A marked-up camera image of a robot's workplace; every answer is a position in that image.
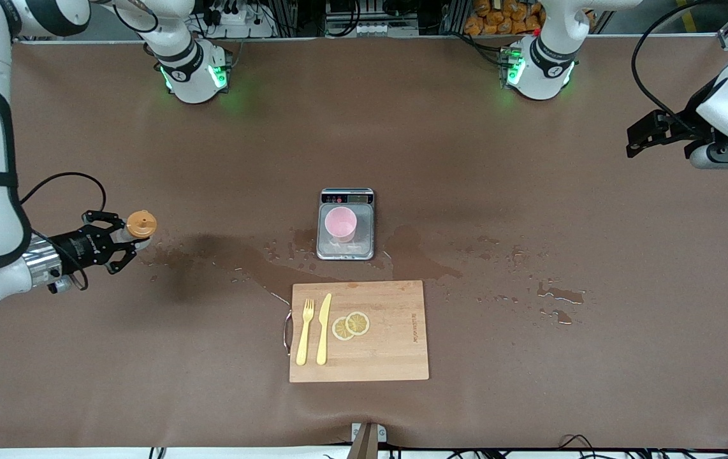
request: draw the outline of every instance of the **knife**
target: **knife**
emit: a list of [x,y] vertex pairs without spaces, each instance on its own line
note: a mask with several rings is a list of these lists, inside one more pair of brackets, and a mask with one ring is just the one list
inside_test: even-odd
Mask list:
[[330,315],[331,294],[324,297],[321,303],[321,310],[318,312],[318,322],[321,323],[321,334],[318,337],[318,353],[316,354],[316,363],[324,365],[327,363],[327,317]]

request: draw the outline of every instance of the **fork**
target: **fork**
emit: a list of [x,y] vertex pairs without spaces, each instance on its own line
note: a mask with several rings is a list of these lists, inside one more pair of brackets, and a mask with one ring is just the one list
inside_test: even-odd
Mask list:
[[305,323],[302,325],[302,336],[299,338],[299,351],[296,352],[296,365],[303,365],[308,361],[308,331],[310,329],[310,321],[314,315],[314,301],[305,300],[305,310],[302,310],[302,319]]

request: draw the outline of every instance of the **brown tabletop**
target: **brown tabletop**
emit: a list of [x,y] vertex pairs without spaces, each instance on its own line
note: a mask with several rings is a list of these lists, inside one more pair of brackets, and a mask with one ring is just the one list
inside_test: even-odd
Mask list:
[[[23,191],[84,171],[161,229],[84,293],[0,303],[0,447],[324,444],[353,421],[412,447],[728,447],[728,171],[625,157],[653,110],[634,44],[588,40],[533,102],[455,40],[250,43],[196,106],[139,45],[17,46]],[[727,59],[658,38],[641,69],[681,108]],[[375,189],[373,261],[309,252],[327,186]],[[98,203],[66,178],[26,210],[54,235]],[[428,381],[288,383],[271,293],[332,279],[423,279]]]

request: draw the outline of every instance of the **pink cup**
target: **pink cup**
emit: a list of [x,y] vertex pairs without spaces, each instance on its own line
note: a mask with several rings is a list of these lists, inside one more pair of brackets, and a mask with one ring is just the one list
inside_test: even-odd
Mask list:
[[324,227],[339,243],[349,243],[356,235],[358,218],[349,207],[333,207],[324,217]]

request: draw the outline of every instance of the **orange cap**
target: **orange cap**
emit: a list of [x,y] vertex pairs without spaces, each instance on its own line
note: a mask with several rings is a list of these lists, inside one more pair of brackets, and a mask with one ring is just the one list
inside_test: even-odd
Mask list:
[[136,238],[149,238],[157,231],[157,219],[148,211],[137,211],[126,219],[126,229]]

